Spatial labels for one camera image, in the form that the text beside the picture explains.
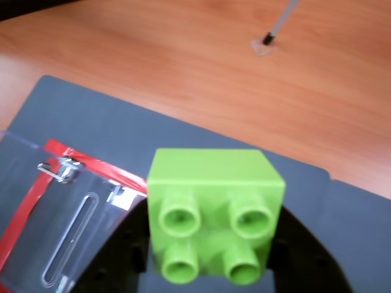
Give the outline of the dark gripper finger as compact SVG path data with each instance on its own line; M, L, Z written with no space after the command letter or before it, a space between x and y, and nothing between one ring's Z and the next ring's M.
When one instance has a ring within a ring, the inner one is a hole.
M272 240L268 268L276 292L352 292L321 242L285 207Z
M128 211L74 285L75 292L137 292L147 270L150 230L147 199Z

